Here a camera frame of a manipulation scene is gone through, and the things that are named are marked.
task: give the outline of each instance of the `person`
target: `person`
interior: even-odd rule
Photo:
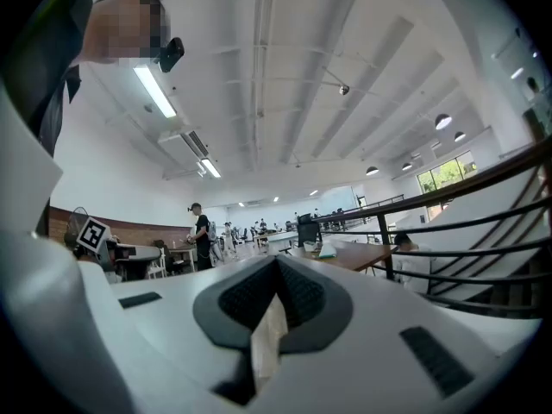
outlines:
[[[198,271],[208,270],[212,268],[210,262],[210,240],[209,240],[209,219],[204,215],[201,204],[193,203],[191,212],[198,217],[196,222],[196,234],[188,235],[188,243],[196,243],[198,247]]]
[[[80,87],[78,65],[156,57],[168,43],[160,0],[50,0],[4,61],[2,78],[22,120],[53,157],[64,91]],[[36,233],[48,235],[49,202]]]
[[[224,223],[224,248],[228,257],[230,257],[230,252],[236,255],[230,223]]]
[[[405,232],[399,232],[395,235],[395,245],[401,252],[422,251],[429,252],[431,248],[425,244],[415,244]],[[406,272],[431,274],[431,264],[435,258],[425,256],[400,256],[395,268],[405,270]],[[413,278],[403,274],[398,275],[399,281],[407,290],[427,294],[430,281],[428,279]]]

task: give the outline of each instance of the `metal railing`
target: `metal railing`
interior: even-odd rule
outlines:
[[[536,219],[534,219],[530,224],[530,229],[529,229],[530,231],[532,227],[536,225],[537,221],[539,221],[542,218],[544,212],[546,210],[550,210],[552,206],[552,196],[550,195],[550,193],[552,192],[552,189],[551,189],[552,177],[549,174],[549,170],[547,170],[547,167],[549,167],[549,164],[550,164],[551,156],[552,156],[552,137],[549,136],[545,140],[540,141],[536,145],[525,149],[523,152],[514,155],[510,159],[504,160],[499,164],[497,164],[496,166],[491,167],[481,173],[478,173],[477,175],[469,179],[464,179],[463,181],[457,184],[449,185],[440,190],[425,193],[423,195],[420,195],[414,198],[408,198],[408,199],[399,201],[397,203],[381,205],[374,208],[362,207],[356,210],[348,210],[347,212],[339,213],[336,215],[321,216],[317,219],[314,219],[314,221],[324,225],[324,223],[358,221],[361,219],[376,218],[378,220],[379,230],[341,231],[336,229],[322,229],[322,233],[340,234],[340,235],[366,235],[367,237],[369,237],[370,235],[381,235],[382,243],[386,245],[390,245],[391,244],[390,235],[395,235],[399,232],[407,232],[408,234],[429,233],[429,232],[439,232],[444,230],[463,229],[463,228],[472,227],[475,225],[481,225],[484,223],[499,222],[499,224],[495,224],[495,227],[493,227],[493,231],[494,231],[497,229],[500,223],[504,222],[505,219],[512,216],[519,216],[518,220],[514,223],[514,227],[515,227],[516,225],[519,224],[520,220],[522,220],[523,216],[525,216],[527,213],[534,210],[540,210],[540,213],[537,215]],[[535,167],[537,169],[541,165],[543,165],[543,167],[545,168],[546,179],[544,181],[544,184],[541,186],[541,189],[539,190],[539,192],[535,195],[535,197],[529,204],[517,206],[518,204],[518,200],[517,200],[514,206],[510,210],[501,211],[499,213],[494,213],[489,216],[485,216],[482,218],[477,218],[469,221],[460,221],[457,223],[435,225],[435,226],[424,226],[424,227],[418,227],[414,229],[389,230],[387,228],[386,215],[388,214],[396,213],[404,210],[412,210],[418,207],[424,207],[442,200],[450,200],[450,199],[458,198],[458,197],[467,195],[469,193],[473,193],[475,191],[485,189],[492,185],[496,185],[497,183],[505,181],[506,179],[516,176],[522,172],[525,172],[531,169],[532,167]],[[533,182],[535,179],[536,179],[536,172],[534,173],[534,176],[530,178],[529,182]],[[539,198],[539,196],[543,194],[545,187],[548,188],[547,189],[548,196],[544,198]],[[525,237],[527,233],[529,233],[529,231],[524,232],[523,237]],[[520,252],[525,250],[550,248],[550,247],[552,247],[552,237],[550,236],[536,239],[534,241],[523,241],[523,238],[518,237],[511,245],[501,246],[501,247],[491,246],[489,248],[472,248],[469,250],[431,251],[431,252],[398,251],[398,252],[395,252],[395,254],[400,254],[403,256],[425,256],[425,257],[432,257],[432,258],[446,257],[446,258],[463,259],[467,257],[480,258],[481,256],[488,256],[488,255],[504,256],[509,253],[515,253],[515,252]],[[489,279],[489,278],[482,279],[482,278],[473,277],[476,274],[481,274],[484,271],[484,269],[479,269],[477,272],[475,272],[474,275],[472,275],[472,277],[457,276],[454,274],[450,276],[443,275],[443,274],[421,274],[421,273],[414,273],[414,272],[393,269],[391,256],[385,260],[385,267],[374,266],[373,268],[385,270],[386,277],[389,280],[394,280],[395,275],[404,275],[404,276],[411,276],[411,277],[420,278],[420,279],[428,279],[430,284],[431,284],[431,281],[438,281],[439,284],[449,282],[453,284],[451,287],[458,286],[458,285],[493,285],[495,286],[495,285],[520,285],[520,284],[528,284],[528,283],[540,283],[543,285],[547,285],[549,283],[549,280],[552,278],[552,273],[538,273],[538,274],[531,274],[531,275],[518,275],[518,276],[510,276],[505,278],[492,278],[492,279]],[[454,300],[454,299],[449,299],[444,297],[438,297],[432,294],[424,294],[424,296],[428,300],[435,302],[437,304],[445,304],[447,306],[458,308],[460,310],[508,311],[509,313],[512,313],[512,312],[520,313],[520,314],[528,313],[532,315],[536,314],[536,311],[538,310],[538,306],[535,306],[533,304],[525,307],[521,307],[519,305],[512,307],[507,305],[481,304],[476,302],[460,301],[460,300]]]

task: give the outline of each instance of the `white ceiling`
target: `white ceiling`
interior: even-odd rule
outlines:
[[[195,129],[225,177],[297,161],[385,164],[436,139],[447,153],[456,131],[483,130],[457,63],[398,0],[163,3],[186,53],[154,76],[178,117],[146,112],[152,100],[129,68],[85,65],[81,91],[169,178],[197,167],[157,144],[167,131]],[[347,96],[325,68],[351,86]],[[435,131],[443,112],[455,120]]]

